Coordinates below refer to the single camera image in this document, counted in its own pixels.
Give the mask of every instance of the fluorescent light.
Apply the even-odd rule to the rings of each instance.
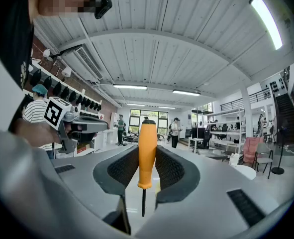
[[[119,85],[114,84],[114,88],[120,88],[120,89],[137,89],[137,90],[146,90],[147,86],[136,86],[136,85]]]
[[[282,47],[282,39],[280,36],[280,33],[278,32],[277,26],[275,24],[275,21],[268,10],[266,4],[263,0],[253,0],[251,2],[251,5],[254,7],[254,9],[257,11],[259,16],[261,17],[262,21],[264,22],[268,32],[271,35],[271,38],[273,40],[275,49],[279,49]]]
[[[175,109],[174,107],[165,107],[165,106],[158,106],[158,108],[164,108],[164,109]]]
[[[127,104],[128,106],[145,106],[145,105],[140,105],[140,104]]]
[[[182,90],[173,90],[172,93],[184,94],[184,95],[190,95],[190,96],[197,96],[197,97],[201,95],[200,93],[182,91]]]

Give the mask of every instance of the black t-shirt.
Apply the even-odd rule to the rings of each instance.
[[[0,60],[13,80],[23,89],[28,78],[34,36],[28,0],[0,0],[0,3]],[[21,111],[20,106],[12,122],[22,117]]]

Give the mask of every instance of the person wearing striped shirt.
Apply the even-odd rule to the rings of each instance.
[[[47,89],[42,84],[37,84],[32,90],[34,92],[34,101],[26,106],[23,119],[31,123],[44,122],[43,116],[47,106],[44,97],[47,94]],[[44,149],[50,159],[54,159],[53,145],[51,143],[45,144],[39,148]]]

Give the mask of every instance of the white marker cube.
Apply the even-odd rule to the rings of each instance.
[[[58,130],[59,124],[65,113],[71,110],[71,104],[59,97],[50,97],[44,113],[44,119],[51,127]]]

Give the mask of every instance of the black slot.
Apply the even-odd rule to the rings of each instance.
[[[227,195],[250,227],[265,217],[241,189],[229,191]]]
[[[63,173],[63,172],[66,172],[66,171],[69,171],[69,170],[72,170],[72,169],[75,169],[75,166],[73,166],[73,165],[64,165],[64,166],[56,167],[55,171],[57,173]]]

